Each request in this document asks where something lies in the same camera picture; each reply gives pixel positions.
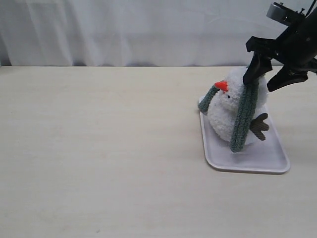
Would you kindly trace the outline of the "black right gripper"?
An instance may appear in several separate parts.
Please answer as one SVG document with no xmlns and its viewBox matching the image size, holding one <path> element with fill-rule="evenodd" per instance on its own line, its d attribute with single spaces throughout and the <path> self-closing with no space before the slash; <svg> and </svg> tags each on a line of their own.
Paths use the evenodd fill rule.
<svg viewBox="0 0 317 238">
<path fill-rule="evenodd" d="M 285 66 L 267 83 L 269 92 L 305 82 L 307 71 L 317 71 L 317 16 L 310 14 L 293 23 L 276 39 L 252 36 L 246 49 L 254 54 L 243 76 L 244 85 L 272 71 L 272 59 Z"/>
</svg>

